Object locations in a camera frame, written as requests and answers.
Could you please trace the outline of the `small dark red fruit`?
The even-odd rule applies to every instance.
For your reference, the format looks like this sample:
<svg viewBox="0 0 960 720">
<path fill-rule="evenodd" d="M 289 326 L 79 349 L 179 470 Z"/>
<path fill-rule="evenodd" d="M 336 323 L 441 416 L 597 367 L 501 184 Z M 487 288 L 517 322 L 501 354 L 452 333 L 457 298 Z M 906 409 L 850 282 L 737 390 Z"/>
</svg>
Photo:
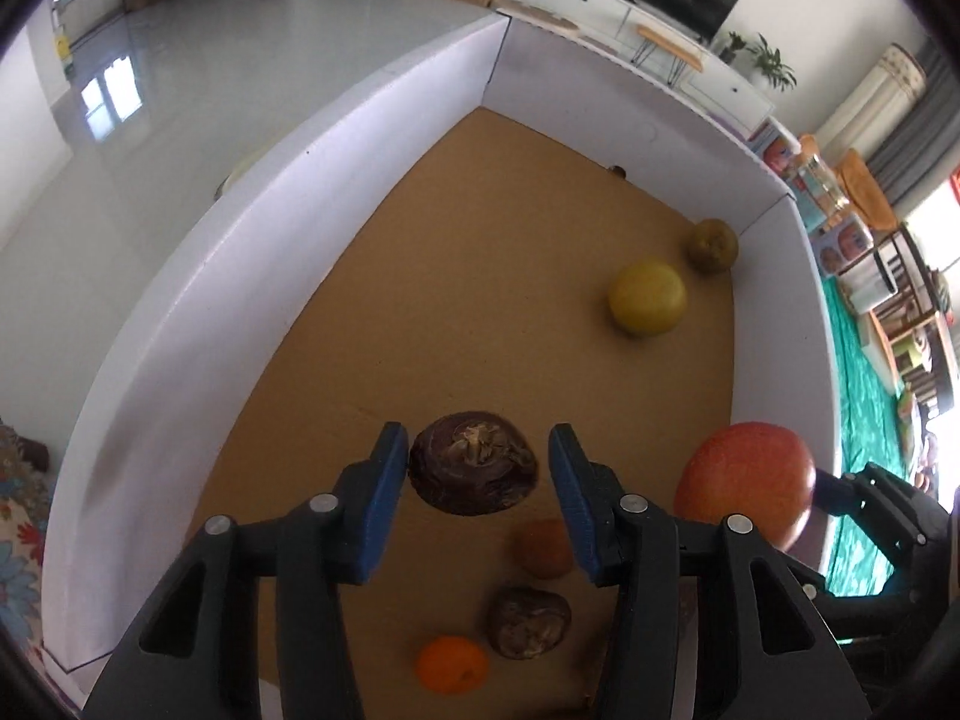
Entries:
<svg viewBox="0 0 960 720">
<path fill-rule="evenodd" d="M 574 554 L 561 518 L 542 518 L 517 527 L 509 543 L 512 561 L 532 577 L 555 580 L 574 569 Z"/>
</svg>

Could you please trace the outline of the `red apple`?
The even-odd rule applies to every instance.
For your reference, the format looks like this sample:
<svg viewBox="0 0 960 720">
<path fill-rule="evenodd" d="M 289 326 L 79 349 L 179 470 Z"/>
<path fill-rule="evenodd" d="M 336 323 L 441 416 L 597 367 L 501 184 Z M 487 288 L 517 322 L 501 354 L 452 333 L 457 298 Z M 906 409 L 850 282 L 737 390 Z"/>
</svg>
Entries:
<svg viewBox="0 0 960 720">
<path fill-rule="evenodd" d="M 769 422 L 737 422 L 708 437 L 685 463 L 675 517 L 718 525 L 745 515 L 788 551 L 809 522 L 817 468 L 796 433 Z"/>
</svg>

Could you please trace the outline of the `orange tangerine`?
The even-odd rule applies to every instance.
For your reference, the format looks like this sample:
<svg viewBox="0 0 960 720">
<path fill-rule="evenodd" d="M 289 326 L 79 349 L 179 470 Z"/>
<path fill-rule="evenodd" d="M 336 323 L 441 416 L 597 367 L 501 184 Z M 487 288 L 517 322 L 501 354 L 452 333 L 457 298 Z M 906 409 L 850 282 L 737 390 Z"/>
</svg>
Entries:
<svg viewBox="0 0 960 720">
<path fill-rule="evenodd" d="M 415 674 L 421 686 L 434 694 L 469 694 L 487 682 L 490 660 L 472 639 L 441 635 L 420 650 Z"/>
</svg>

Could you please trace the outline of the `yellow grapefruit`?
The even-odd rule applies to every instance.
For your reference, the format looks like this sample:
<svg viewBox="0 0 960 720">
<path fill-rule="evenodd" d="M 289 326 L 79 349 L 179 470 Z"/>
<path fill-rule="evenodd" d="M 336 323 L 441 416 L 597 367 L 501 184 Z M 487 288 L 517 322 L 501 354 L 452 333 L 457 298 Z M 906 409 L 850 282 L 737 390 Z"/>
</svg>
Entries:
<svg viewBox="0 0 960 720">
<path fill-rule="evenodd" d="M 657 337 L 685 317 L 688 294 L 677 271 L 659 259 L 638 260 L 617 273 L 607 288 L 615 325 L 633 337 Z"/>
</svg>

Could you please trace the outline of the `green brown round fruit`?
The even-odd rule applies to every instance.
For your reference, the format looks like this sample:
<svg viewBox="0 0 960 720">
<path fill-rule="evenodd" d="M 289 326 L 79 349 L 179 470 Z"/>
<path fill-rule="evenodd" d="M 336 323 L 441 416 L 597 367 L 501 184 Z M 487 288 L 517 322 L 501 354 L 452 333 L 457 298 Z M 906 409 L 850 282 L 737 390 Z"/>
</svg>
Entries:
<svg viewBox="0 0 960 720">
<path fill-rule="evenodd" d="M 703 275 L 719 275 L 731 271 L 739 258 L 739 238 L 729 224 L 708 218 L 692 227 L 683 252 L 695 270 Z"/>
</svg>

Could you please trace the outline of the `white cardboard box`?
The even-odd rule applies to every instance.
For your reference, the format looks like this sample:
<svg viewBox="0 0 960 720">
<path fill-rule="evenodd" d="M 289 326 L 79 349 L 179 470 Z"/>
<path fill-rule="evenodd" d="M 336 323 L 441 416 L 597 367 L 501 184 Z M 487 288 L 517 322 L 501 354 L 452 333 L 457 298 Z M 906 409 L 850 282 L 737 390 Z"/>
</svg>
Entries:
<svg viewBox="0 0 960 720">
<path fill-rule="evenodd" d="M 739 238 L 703 275 L 692 227 Z M 685 317 L 620 330 L 607 288 L 659 259 Z M 504 16 L 366 76 L 260 158 L 110 344 L 53 495 L 44 645 L 114 650 L 190 528 L 324 488 L 383 422 L 558 421 L 669 500 L 725 422 L 839 460 L 827 307 L 794 200 L 736 135 L 622 60 Z"/>
</svg>

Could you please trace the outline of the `reddish brown mango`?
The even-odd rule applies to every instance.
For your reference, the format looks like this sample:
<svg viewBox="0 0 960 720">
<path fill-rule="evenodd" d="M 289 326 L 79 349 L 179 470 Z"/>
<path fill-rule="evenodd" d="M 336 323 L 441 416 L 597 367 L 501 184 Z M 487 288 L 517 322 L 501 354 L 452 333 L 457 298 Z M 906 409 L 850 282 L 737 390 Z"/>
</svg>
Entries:
<svg viewBox="0 0 960 720">
<path fill-rule="evenodd" d="M 606 622 L 586 640 L 574 658 L 574 674 L 578 676 L 581 691 L 586 696 L 587 702 L 594 700 L 594 695 L 601 684 L 609 637 L 610 624 Z"/>
</svg>

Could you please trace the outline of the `green satin tablecloth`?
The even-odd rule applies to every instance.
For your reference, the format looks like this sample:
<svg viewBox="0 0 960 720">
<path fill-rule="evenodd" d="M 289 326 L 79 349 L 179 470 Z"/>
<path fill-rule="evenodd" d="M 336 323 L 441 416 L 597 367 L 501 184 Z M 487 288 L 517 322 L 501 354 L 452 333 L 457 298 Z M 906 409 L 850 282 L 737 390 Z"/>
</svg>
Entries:
<svg viewBox="0 0 960 720">
<path fill-rule="evenodd" d="M 867 463 L 899 478 L 907 476 L 896 430 L 896 401 L 861 348 L 856 319 L 851 316 L 835 280 L 822 281 L 835 353 L 839 403 L 841 471 L 857 473 Z M 836 596 L 878 595 L 893 567 L 849 516 L 836 519 L 828 554 L 827 587 Z"/>
</svg>

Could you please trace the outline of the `white jar black lid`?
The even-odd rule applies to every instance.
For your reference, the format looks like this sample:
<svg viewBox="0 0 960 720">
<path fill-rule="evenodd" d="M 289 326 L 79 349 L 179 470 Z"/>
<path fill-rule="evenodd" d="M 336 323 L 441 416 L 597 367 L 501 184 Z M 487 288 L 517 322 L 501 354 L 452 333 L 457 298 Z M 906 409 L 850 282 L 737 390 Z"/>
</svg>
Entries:
<svg viewBox="0 0 960 720">
<path fill-rule="evenodd" d="M 877 249 L 839 275 L 838 289 L 853 316 L 869 314 L 898 294 L 892 270 Z"/>
</svg>

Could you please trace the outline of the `glass jar blue label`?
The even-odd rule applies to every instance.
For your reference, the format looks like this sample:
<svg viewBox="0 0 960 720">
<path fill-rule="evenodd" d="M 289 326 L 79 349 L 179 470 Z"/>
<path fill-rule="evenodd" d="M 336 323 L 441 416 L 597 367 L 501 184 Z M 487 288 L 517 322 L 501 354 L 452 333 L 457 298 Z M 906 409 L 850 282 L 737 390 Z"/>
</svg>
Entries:
<svg viewBox="0 0 960 720">
<path fill-rule="evenodd" d="M 850 208 L 835 173 L 816 154 L 794 167 L 788 184 L 807 232 L 817 231 Z"/>
</svg>

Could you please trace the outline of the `orange lounge chair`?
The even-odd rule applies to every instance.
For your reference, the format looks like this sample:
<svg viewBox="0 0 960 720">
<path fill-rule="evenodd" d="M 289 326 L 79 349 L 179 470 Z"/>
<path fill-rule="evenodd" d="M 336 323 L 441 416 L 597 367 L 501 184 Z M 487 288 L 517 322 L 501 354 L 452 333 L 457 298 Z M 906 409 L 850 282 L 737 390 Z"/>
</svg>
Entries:
<svg viewBox="0 0 960 720">
<path fill-rule="evenodd" d="M 898 220 L 893 213 L 892 205 L 871 171 L 867 169 L 861 154 L 854 148 L 850 148 L 839 158 L 838 163 L 830 166 L 820 154 L 814 135 L 804 133 L 799 141 L 802 153 L 797 158 L 797 164 L 816 154 L 835 173 L 839 185 L 846 193 L 846 197 L 850 199 L 850 208 L 844 211 L 843 215 L 838 216 L 857 213 L 872 232 L 885 234 L 885 232 L 895 231 Z"/>
</svg>

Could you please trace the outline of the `red label can left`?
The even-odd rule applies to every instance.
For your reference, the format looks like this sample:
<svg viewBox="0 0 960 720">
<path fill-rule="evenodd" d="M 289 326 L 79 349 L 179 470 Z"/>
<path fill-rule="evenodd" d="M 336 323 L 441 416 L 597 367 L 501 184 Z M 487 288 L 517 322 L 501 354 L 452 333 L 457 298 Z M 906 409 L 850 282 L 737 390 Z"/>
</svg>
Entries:
<svg viewBox="0 0 960 720">
<path fill-rule="evenodd" d="M 784 177 L 791 164 L 802 153 L 799 138 L 775 117 L 768 117 L 757 132 L 748 138 L 748 149 L 758 156 L 778 177 Z"/>
</svg>

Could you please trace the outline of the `grey curtain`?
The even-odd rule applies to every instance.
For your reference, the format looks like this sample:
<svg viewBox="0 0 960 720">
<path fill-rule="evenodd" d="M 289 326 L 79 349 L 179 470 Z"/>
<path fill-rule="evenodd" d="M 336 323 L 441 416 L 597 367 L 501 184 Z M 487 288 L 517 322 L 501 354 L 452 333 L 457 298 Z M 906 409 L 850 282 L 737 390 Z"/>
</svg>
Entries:
<svg viewBox="0 0 960 720">
<path fill-rule="evenodd" d="M 958 70 L 934 37 L 926 39 L 918 60 L 926 91 L 867 160 L 900 220 L 958 167 Z"/>
</svg>

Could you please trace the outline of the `white standing air conditioner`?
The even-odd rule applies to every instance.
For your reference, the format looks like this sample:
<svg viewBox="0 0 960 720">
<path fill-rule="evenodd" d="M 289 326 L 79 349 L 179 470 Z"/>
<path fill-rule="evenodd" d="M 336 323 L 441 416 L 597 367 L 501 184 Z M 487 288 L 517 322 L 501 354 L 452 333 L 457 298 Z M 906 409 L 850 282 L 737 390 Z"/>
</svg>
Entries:
<svg viewBox="0 0 960 720">
<path fill-rule="evenodd" d="M 923 98 L 926 86 L 928 77 L 918 60 L 900 44 L 890 44 L 815 132 L 818 156 L 834 166 L 854 149 L 868 160 Z"/>
</svg>

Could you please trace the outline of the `green potted plant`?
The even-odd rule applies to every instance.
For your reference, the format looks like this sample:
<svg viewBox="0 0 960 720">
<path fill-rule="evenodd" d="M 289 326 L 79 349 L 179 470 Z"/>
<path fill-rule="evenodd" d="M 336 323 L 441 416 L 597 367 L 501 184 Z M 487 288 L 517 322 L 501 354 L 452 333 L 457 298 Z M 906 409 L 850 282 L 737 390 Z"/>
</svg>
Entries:
<svg viewBox="0 0 960 720">
<path fill-rule="evenodd" d="M 797 86 L 797 76 L 793 67 L 784 62 L 781 50 L 771 46 L 761 32 L 755 41 L 747 47 L 752 57 L 752 67 L 755 73 L 766 83 L 768 88 L 778 93 L 786 93 Z"/>
</svg>

